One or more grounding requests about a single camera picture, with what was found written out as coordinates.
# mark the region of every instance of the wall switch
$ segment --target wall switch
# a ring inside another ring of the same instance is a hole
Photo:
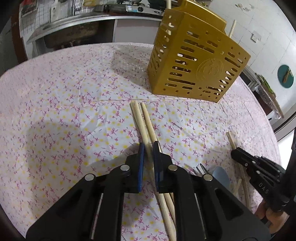
[[[255,43],[257,43],[257,41],[261,41],[261,35],[259,33],[257,33],[256,31],[254,31],[252,33],[252,37],[251,40]]]

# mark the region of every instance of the wooden chopstick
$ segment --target wooden chopstick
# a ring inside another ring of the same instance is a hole
[[[140,107],[137,101],[132,101],[131,102],[131,108],[136,120],[136,123],[139,127],[142,139],[143,139],[143,143],[145,145],[146,148],[146,152],[147,152],[147,156],[148,156],[148,161],[149,161],[149,175],[150,175],[150,179],[154,180],[154,166],[153,166],[153,157],[152,157],[152,147],[150,145],[150,142],[148,140],[148,136],[147,136],[147,132],[145,129],[145,125],[144,125],[144,120],[142,118],[142,114],[140,111]],[[158,193],[155,190],[155,195],[158,198],[159,204],[160,204],[160,211],[163,215],[164,221],[165,221],[165,225],[168,231],[168,236],[170,238],[171,241],[176,241],[176,232],[174,230],[174,223],[170,218],[170,213],[168,210],[168,207],[165,203],[165,197],[163,194]]]
[[[226,132],[226,135],[228,137],[228,140],[230,142],[232,149],[236,149],[235,143],[233,141],[233,138],[232,138],[230,132]],[[242,186],[243,186],[243,190],[244,190],[244,197],[245,197],[245,201],[246,201],[246,206],[250,210],[251,206],[250,206],[249,191],[248,191],[246,175],[244,173],[244,169],[243,169],[242,165],[238,164],[238,166],[239,166],[239,172],[242,176],[242,181],[243,181]]]
[[[144,102],[141,103],[141,106],[142,106],[142,110],[143,110],[144,117],[145,117],[145,120],[146,120],[147,128],[148,128],[148,131],[149,131],[151,143],[154,143],[155,141],[158,141],[158,140],[157,140],[155,131],[153,129],[149,113],[147,111],[147,108],[146,108],[146,105],[145,105]],[[165,200],[166,200],[166,203],[168,205],[168,208],[170,210],[170,214],[171,214],[171,216],[172,216],[172,218],[174,220],[174,223],[176,224],[175,206],[174,206],[174,203],[172,201],[172,198],[171,198],[169,193],[164,193],[164,196],[165,196]]]

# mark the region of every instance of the silver screw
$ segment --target silver screw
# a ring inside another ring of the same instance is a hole
[[[121,167],[120,167],[120,170],[122,170],[122,171],[128,171],[129,170],[129,165],[122,165]]]
[[[94,175],[92,175],[92,174],[87,174],[87,175],[84,177],[84,179],[87,180],[87,181],[91,181],[91,180],[94,179]]]
[[[211,174],[205,174],[204,175],[204,179],[208,182],[210,182],[211,180],[213,180],[213,176]]]
[[[178,167],[176,165],[169,165],[168,169],[171,171],[176,171],[178,169]]]

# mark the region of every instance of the golden perforated basket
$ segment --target golden perforated basket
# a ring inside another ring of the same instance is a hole
[[[166,9],[147,68],[152,93],[218,102],[250,59],[225,26],[191,1]]]

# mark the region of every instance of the round table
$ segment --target round table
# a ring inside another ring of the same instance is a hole
[[[273,130],[239,77],[218,103],[157,96],[146,68],[152,45],[84,45],[31,59],[1,78],[0,203],[21,234],[85,174],[104,175],[136,153],[141,140],[130,108],[146,102],[173,163],[222,166],[240,178],[225,135],[253,155],[279,163]],[[244,203],[242,188],[238,198]],[[261,200],[249,185],[252,211]],[[148,175],[126,194],[122,237],[168,240]]]

